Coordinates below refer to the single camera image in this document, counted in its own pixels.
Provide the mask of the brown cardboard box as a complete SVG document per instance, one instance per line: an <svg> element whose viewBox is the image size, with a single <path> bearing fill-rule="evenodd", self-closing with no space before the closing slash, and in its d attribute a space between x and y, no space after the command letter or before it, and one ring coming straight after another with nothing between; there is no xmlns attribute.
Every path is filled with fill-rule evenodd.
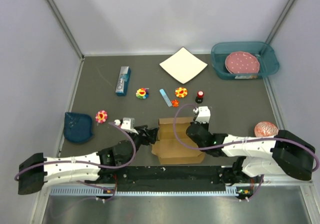
<svg viewBox="0 0 320 224"><path fill-rule="evenodd" d="M152 145L151 153L158 157L161 165L188 165L200 164L205 153L187 148L175 137L174 129L180 140L190 147L198 146L186 135L192 117L178 117L176 123L173 118L160 118L158 120L157 141Z"/></svg>

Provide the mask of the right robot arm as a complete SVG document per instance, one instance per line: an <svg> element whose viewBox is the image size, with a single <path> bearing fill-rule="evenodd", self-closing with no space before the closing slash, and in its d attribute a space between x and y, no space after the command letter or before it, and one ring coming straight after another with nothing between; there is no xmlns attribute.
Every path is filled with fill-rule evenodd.
<svg viewBox="0 0 320 224"><path fill-rule="evenodd" d="M239 182L259 175L282 175L310 181L320 162L315 148L288 130L267 137L240 137L210 133L205 124L193 122L186 135L197 149L213 157L236 157L233 176Z"/></svg>

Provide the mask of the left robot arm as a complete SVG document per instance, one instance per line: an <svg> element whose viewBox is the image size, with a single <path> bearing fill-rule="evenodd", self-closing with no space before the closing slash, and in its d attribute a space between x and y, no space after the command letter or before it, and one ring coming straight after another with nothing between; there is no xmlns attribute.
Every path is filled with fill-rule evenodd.
<svg viewBox="0 0 320 224"><path fill-rule="evenodd" d="M137 126L123 130L125 140L112 147L90 154L71 157L45 157L42 152L35 153L18 167L15 181L19 195L37 193L44 187L71 182L109 182L114 173L127 167L135 159L141 146L153 145L158 136L157 127Z"/></svg>

